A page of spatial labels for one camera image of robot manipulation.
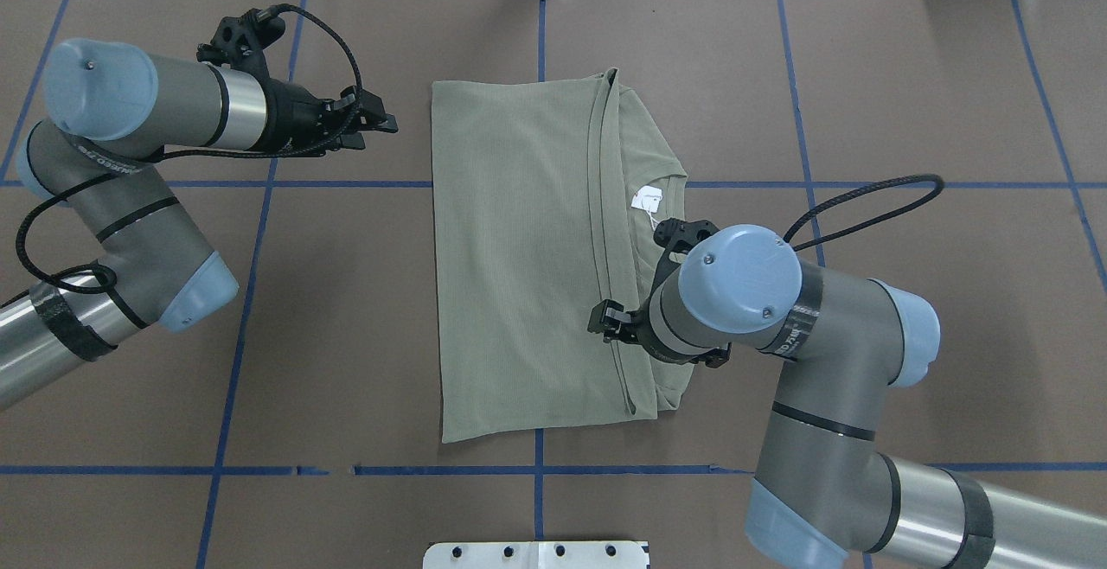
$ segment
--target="garment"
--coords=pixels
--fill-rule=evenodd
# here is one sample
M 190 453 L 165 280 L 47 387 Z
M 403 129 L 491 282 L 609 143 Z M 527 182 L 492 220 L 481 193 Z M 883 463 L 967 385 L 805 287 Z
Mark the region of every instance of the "garment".
M 658 221 L 684 216 L 687 175 L 617 70 L 439 81 L 432 142 L 443 443 L 676 408 L 691 365 L 587 331 L 604 298 L 649 294 L 662 249 L 637 190 L 661 189 Z

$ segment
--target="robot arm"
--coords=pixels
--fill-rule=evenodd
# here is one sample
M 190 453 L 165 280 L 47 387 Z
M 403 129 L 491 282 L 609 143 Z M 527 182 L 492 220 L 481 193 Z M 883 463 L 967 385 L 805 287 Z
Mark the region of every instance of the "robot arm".
M 666 252 L 641 308 L 604 301 L 589 330 L 672 363 L 717 366 L 732 343 L 787 360 L 746 517 L 763 554 L 794 569 L 837 569 L 850 549 L 928 568 L 1103 566 L 1107 519 L 875 451 L 887 389 L 938 353 L 924 300 L 803 262 L 764 227 L 669 219 L 654 240 L 687 258 Z
M 205 63 L 103 41 L 52 50 L 43 80 L 51 121 L 32 128 L 17 167 L 44 206 L 71 206 L 104 255 L 92 266 L 42 273 L 22 245 L 34 211 L 24 221 L 17 252 L 42 281 L 0 308 L 0 411 L 147 325 L 183 331 L 237 293 L 232 273 L 153 166 L 182 155 L 166 154 L 166 144 L 230 148 L 185 154 L 238 158 L 321 156 L 364 148 L 362 131 L 396 132 L 394 116 L 360 83 L 335 101 L 269 77 L 262 50 L 284 31 L 279 13 L 275 6 L 225 18 L 210 44 L 199 45 Z

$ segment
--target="sticker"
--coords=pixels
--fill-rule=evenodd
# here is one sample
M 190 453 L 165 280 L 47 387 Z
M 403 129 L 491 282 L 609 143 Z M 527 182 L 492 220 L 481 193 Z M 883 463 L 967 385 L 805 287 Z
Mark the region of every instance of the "sticker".
M 634 197 L 630 199 L 630 207 L 637 207 L 639 210 L 644 210 L 650 217 L 650 227 L 658 229 L 658 221 L 653 218 L 654 211 L 659 210 L 661 207 L 662 198 L 661 189 L 658 187 L 651 187 L 649 184 L 644 187 L 638 189 Z

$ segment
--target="folded cloth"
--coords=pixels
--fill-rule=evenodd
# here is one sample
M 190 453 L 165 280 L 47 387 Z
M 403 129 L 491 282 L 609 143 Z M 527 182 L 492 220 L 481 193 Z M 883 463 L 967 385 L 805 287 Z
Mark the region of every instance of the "folded cloth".
M 646 298 L 651 220 L 684 216 L 687 175 L 637 93 L 615 69 L 439 81 L 431 113 L 443 443 L 676 408 L 691 365 L 587 331 L 602 298 Z M 631 207 L 645 186 L 652 215 Z

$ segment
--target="clothing label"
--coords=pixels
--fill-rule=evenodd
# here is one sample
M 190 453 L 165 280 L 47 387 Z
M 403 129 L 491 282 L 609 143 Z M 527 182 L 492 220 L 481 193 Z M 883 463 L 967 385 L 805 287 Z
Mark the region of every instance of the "clothing label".
M 641 187 L 634 194 L 634 198 L 630 199 L 630 207 L 637 207 L 639 210 L 645 210 L 653 215 L 661 207 L 661 189 L 656 187 Z

